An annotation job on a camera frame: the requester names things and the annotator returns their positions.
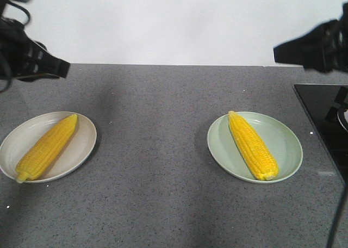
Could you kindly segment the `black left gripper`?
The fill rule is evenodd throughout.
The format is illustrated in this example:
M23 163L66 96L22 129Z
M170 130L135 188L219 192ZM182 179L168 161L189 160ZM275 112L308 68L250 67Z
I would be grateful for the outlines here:
M5 17L1 17L1 54L10 67L10 76L24 82L66 78L71 66L30 39L21 22Z

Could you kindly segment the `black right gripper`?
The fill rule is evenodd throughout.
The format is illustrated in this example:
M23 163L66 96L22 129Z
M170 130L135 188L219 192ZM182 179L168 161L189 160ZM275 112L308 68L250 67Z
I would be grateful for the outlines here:
M347 72L347 3L339 19L318 25L309 35L277 45L273 52L276 63L302 65L321 73Z

